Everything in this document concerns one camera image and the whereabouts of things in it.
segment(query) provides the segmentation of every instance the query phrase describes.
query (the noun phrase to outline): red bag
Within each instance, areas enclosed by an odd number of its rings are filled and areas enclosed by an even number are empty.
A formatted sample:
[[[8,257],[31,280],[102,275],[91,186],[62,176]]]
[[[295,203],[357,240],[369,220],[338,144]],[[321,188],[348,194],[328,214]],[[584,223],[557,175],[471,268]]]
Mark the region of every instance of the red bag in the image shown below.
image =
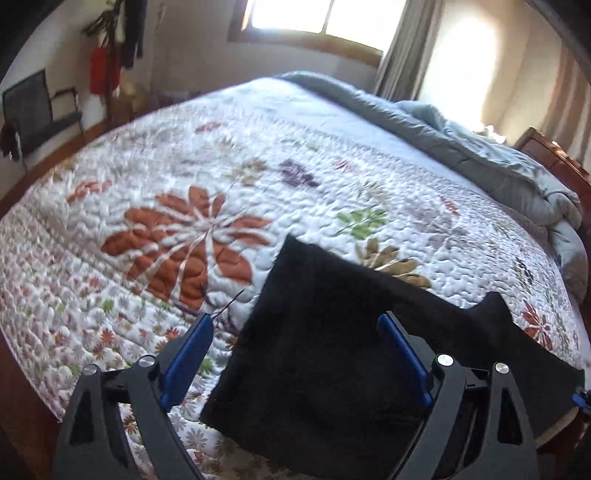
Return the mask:
[[[107,72],[108,48],[105,44],[95,47],[90,56],[90,92],[94,95],[106,94],[106,72]],[[119,49],[116,48],[113,65],[111,65],[111,92],[119,86],[121,79],[121,61]]]

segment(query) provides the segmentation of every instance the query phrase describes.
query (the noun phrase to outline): brown curtain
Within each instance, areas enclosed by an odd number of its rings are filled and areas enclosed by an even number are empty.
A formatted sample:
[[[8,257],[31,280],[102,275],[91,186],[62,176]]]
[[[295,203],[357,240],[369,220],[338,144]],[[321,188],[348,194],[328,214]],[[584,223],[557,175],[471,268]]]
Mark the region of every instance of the brown curtain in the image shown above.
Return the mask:
[[[566,46],[542,132],[586,170],[591,169],[591,86]]]
[[[378,68],[374,94],[415,100],[441,23],[443,0],[407,0],[396,35]]]

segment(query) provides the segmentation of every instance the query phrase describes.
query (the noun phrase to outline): gray comforter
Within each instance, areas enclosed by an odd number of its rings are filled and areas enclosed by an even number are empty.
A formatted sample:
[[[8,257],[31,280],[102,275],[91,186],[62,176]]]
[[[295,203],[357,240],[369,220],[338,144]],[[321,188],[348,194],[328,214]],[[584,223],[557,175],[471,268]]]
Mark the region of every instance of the gray comforter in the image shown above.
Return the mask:
[[[565,283],[577,301],[587,290],[588,263],[574,231],[582,221],[579,197],[542,165],[447,120],[433,105],[392,103],[324,75],[291,72],[294,82],[347,108],[460,173],[497,202],[548,229]]]

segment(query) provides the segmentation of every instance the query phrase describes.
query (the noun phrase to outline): blue gripper pad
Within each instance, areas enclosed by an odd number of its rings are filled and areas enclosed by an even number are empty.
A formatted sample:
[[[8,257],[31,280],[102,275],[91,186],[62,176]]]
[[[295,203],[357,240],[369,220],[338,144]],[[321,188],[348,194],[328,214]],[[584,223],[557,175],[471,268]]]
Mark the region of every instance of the blue gripper pad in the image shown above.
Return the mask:
[[[162,376],[160,407],[169,412],[180,405],[213,341],[213,320],[204,315]]]
[[[391,342],[398,360],[397,369],[408,385],[409,397],[416,406],[428,410],[433,405],[431,374],[414,352],[405,336],[389,315],[383,314],[376,326],[378,334]]]

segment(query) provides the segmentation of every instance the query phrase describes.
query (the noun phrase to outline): chair seat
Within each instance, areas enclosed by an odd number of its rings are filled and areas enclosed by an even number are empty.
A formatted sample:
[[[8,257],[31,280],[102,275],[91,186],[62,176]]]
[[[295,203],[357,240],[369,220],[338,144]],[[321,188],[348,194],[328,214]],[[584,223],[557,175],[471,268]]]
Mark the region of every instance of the chair seat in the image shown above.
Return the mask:
[[[27,138],[21,138],[22,142],[22,154],[24,157],[30,155],[51,137],[57,135],[62,130],[75,125],[82,119],[80,112],[68,113],[68,115],[62,116],[54,120],[52,123],[47,125],[42,130],[35,132]]]

